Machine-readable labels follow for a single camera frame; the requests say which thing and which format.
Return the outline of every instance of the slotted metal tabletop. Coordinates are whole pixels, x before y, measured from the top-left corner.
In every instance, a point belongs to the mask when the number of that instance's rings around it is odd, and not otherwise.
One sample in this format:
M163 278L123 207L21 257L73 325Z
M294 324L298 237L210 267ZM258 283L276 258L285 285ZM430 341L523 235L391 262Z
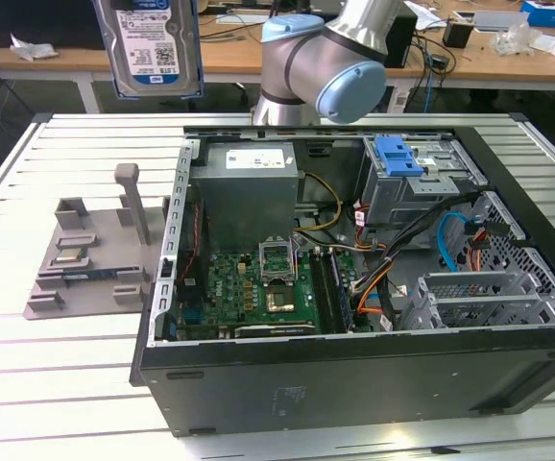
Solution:
M555 226L555 149L508 115L374 115L383 128L474 126ZM119 206L117 163L134 161L145 206L169 195L183 127L245 114L56 115L33 123L0 168L0 460L555 459L555 393L522 415L178 440L149 391L128 383L139 315L21 317L59 198Z

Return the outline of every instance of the hard drive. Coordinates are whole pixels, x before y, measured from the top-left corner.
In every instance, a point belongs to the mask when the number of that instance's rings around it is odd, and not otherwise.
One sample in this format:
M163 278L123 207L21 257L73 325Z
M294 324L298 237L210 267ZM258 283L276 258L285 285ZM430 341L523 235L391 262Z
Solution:
M196 0L93 0L120 97L202 96Z

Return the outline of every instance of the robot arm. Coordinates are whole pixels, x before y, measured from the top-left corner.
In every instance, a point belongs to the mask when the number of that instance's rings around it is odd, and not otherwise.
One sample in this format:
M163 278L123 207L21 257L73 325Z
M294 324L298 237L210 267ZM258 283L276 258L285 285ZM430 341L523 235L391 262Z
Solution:
M349 0L326 24L313 15L270 19L263 27L261 97L255 125L353 123L386 90L382 63L401 0Z

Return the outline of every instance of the yellow wire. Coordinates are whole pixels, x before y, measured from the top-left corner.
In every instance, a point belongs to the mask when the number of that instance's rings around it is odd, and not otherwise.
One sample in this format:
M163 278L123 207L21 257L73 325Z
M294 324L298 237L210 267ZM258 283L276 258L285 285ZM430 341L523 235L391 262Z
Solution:
M295 228L295 231L321 231L322 229L330 228L335 223L337 223L337 221L339 221L339 217L342 215L342 201L339 200L339 196L337 195L337 192L335 192L335 190L333 190L333 188L330 185L328 185L328 182L323 180L320 176L314 173L305 173L305 175L311 176L312 178L314 178L316 181L318 181L320 184L326 187L326 189L333 195L333 197L335 198L335 202L337 203L337 212L335 213L335 216L333 216L333 219L331 219L326 224L321 224L319 226L312 226L310 228Z

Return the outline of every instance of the blue drive bay latch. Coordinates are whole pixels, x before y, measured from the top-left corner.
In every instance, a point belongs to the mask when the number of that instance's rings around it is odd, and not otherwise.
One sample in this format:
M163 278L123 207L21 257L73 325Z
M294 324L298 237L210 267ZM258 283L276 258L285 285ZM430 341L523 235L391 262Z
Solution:
M375 139L375 154L384 162L388 176L422 176L424 170L414 160L412 152L399 136Z

